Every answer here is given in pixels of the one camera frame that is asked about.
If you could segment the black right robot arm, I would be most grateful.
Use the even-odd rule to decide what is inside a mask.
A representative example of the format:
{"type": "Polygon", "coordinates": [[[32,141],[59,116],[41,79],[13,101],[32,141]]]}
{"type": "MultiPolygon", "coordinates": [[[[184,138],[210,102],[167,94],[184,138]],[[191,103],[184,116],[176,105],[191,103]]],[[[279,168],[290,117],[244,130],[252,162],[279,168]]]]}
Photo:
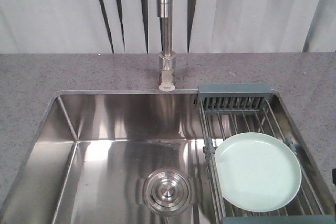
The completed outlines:
{"type": "Polygon", "coordinates": [[[336,168],[332,169],[332,182],[336,185],[336,168]]]}

